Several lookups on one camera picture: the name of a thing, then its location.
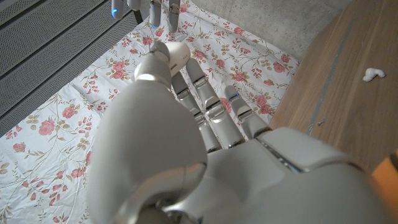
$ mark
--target wooden surface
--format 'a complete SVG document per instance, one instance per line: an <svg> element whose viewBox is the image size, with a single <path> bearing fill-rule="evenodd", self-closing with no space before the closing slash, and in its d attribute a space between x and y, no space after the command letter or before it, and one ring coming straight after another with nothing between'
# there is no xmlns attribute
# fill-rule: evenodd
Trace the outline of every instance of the wooden surface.
<svg viewBox="0 0 398 224"><path fill-rule="evenodd" d="M367 68L387 76L366 83ZM308 48L270 127L310 134L372 171L398 148L397 71L398 1L353 1Z"/></svg>

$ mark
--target blue light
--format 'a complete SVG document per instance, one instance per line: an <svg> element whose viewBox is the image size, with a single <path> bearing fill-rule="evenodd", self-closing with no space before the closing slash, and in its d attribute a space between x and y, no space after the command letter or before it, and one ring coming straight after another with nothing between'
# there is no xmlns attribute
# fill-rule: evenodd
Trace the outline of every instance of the blue light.
<svg viewBox="0 0 398 224"><path fill-rule="evenodd" d="M112 17L113 17L113 18L114 18L114 13L115 13L115 12L118 12L118 9L113 9L113 10L112 10Z"/></svg>

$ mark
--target gray concrete wall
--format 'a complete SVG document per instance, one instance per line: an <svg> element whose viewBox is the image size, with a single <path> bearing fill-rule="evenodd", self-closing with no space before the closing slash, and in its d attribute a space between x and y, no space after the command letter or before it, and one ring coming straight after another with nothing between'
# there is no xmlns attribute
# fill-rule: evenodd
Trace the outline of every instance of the gray concrete wall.
<svg viewBox="0 0 398 224"><path fill-rule="evenodd" d="M192 0L301 60L351 0Z"/></svg>

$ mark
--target wood grain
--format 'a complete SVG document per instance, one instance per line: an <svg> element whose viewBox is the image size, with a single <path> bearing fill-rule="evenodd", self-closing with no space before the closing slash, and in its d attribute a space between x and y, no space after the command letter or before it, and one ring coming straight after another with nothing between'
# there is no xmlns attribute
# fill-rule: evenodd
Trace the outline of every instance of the wood grain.
<svg viewBox="0 0 398 224"><path fill-rule="evenodd" d="M396 24L398 1L353 1L307 50L270 127L309 133L373 170L398 148ZM387 77L362 81L369 67Z"/></svg>

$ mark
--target robot finger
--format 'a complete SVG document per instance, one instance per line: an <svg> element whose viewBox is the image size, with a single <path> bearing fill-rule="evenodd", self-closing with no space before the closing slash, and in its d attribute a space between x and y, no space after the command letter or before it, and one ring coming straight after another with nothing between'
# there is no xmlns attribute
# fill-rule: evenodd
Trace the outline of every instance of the robot finger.
<svg viewBox="0 0 398 224"><path fill-rule="evenodd" d="M160 15L162 13L162 3L160 0L152 0L149 5L149 22L156 28L160 25Z"/></svg>
<svg viewBox="0 0 398 224"><path fill-rule="evenodd" d="M198 62L191 58L186 68L222 147L231 148L244 142L241 132L214 92L213 87L208 83Z"/></svg>
<svg viewBox="0 0 398 224"><path fill-rule="evenodd" d="M112 12L112 17L114 17L117 20L122 19L123 17L123 8L124 8L124 2L123 0L112 0L111 3L111 12Z"/></svg>
<svg viewBox="0 0 398 224"><path fill-rule="evenodd" d="M172 77L172 86L177 95L178 101L195 117L200 134L205 142L206 151L213 152L221 149L220 143L214 135L214 132L208 124L204 114L200 111L199 106L193 98L188 85L180 72L177 72Z"/></svg>
<svg viewBox="0 0 398 224"><path fill-rule="evenodd" d="M227 86L224 92L249 139L271 130L266 122L248 106L233 86Z"/></svg>
<svg viewBox="0 0 398 224"><path fill-rule="evenodd" d="M178 28L178 16L180 15L180 0L169 1L169 31L174 33Z"/></svg>

